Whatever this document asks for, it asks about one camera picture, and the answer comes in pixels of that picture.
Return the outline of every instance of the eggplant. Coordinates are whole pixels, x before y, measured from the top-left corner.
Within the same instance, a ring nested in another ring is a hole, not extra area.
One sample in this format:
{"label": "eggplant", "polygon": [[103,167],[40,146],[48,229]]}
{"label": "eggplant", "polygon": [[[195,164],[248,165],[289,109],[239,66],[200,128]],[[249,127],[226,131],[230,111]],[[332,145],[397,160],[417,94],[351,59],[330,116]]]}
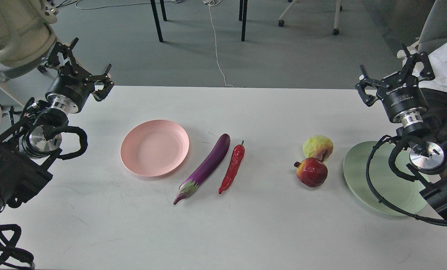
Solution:
{"label": "eggplant", "polygon": [[190,197],[198,187],[215,171],[222,162],[230,147],[230,136],[223,134],[218,139],[212,151],[196,170],[180,185],[177,198],[173,204]]}

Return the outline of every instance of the white table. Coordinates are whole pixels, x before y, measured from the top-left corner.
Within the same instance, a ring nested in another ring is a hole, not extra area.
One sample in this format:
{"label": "white table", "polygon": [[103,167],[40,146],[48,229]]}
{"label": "white table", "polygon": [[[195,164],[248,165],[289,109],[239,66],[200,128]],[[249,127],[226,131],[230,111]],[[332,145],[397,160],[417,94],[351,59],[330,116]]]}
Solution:
{"label": "white table", "polygon": [[[119,150],[133,127],[153,119],[182,125],[190,151],[174,172],[145,178],[123,166]],[[57,160],[35,198],[0,215],[1,224],[21,226],[18,246],[38,269],[447,269],[447,228],[379,214],[346,185],[348,150],[399,127],[355,90],[114,87],[69,120],[86,130],[87,152]],[[233,185],[218,195],[227,154],[191,198],[173,205],[223,133],[229,152],[245,140]],[[324,185],[311,189],[293,163],[317,134],[335,150]],[[77,149],[69,137],[64,152]],[[429,206],[421,214],[438,217]]]}

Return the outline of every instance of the floor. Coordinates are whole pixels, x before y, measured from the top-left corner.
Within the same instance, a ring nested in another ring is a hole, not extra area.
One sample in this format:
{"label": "floor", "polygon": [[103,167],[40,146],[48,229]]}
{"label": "floor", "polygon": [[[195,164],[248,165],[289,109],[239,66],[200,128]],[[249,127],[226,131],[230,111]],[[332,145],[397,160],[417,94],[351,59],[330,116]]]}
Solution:
{"label": "floor", "polygon": [[[283,27],[278,18],[287,0],[249,0],[244,42],[237,0],[214,7],[201,0],[168,1],[166,22],[158,6],[163,43],[149,4],[84,10],[129,3],[139,1],[80,0],[61,7],[52,27],[63,42],[79,38],[74,55],[91,73],[111,63],[117,85],[310,89],[353,89],[360,64],[376,79],[399,69],[400,43],[414,43],[433,5],[343,0],[335,36],[335,0],[299,1]],[[23,100],[44,99],[54,76],[34,70],[9,87]],[[0,93],[0,103],[13,101]]]}

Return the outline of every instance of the white chair leg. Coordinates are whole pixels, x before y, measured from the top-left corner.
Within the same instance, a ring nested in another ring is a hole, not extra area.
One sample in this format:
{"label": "white chair leg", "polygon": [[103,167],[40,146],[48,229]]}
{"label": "white chair leg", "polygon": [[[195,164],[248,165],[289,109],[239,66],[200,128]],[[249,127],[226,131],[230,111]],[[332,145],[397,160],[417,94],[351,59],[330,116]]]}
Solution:
{"label": "white chair leg", "polygon": [[339,31],[339,19],[340,19],[340,7],[342,6],[342,0],[337,0],[335,5],[335,22],[333,23],[333,34],[338,35]]}
{"label": "white chair leg", "polygon": [[285,17],[285,15],[287,15],[288,11],[289,11],[290,9],[292,9],[292,7],[293,7],[297,2],[298,2],[298,0],[293,0],[292,3],[290,3],[290,5],[288,5],[287,9],[285,9],[285,11],[282,13],[282,15],[280,15],[280,17],[278,18],[278,25],[279,25],[280,27],[282,27],[283,24],[285,23],[285,22],[283,22],[283,17]]}

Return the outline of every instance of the chair leg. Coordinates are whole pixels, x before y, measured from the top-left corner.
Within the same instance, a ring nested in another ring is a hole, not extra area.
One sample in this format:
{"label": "chair leg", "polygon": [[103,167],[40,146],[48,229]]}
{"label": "chair leg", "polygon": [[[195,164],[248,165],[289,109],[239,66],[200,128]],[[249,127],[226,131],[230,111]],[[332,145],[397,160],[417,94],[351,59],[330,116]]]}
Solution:
{"label": "chair leg", "polygon": [[241,22],[242,21],[242,11],[244,9],[244,0],[240,0],[240,12],[238,14],[238,20]]}
{"label": "chair leg", "polygon": [[153,19],[155,19],[155,26],[157,28],[158,41],[163,42],[160,20],[158,20],[157,4],[155,3],[155,0],[150,0],[150,4],[152,5]]}
{"label": "chair leg", "polygon": [[165,1],[164,0],[160,0],[160,7],[162,8],[162,16],[163,16],[163,21],[167,21],[167,13],[165,12]]}
{"label": "chair leg", "polygon": [[333,24],[333,34],[338,35],[339,31],[339,19],[340,19],[340,9],[342,8],[342,0],[337,0],[335,5],[335,22]]}
{"label": "chair leg", "polygon": [[288,11],[290,11],[290,9],[292,9],[292,7],[297,4],[298,0],[293,0],[290,5],[288,5],[288,7],[285,9],[285,11],[282,13],[282,15],[280,15],[280,17],[278,18],[278,25],[280,27],[283,27],[283,25],[285,24],[285,21],[283,20],[283,18],[285,17],[285,15],[287,15]]}
{"label": "chair leg", "polygon": [[245,28],[247,24],[247,6],[248,6],[248,0],[244,0],[244,5],[242,7],[243,13],[242,13],[242,41],[245,41]]}

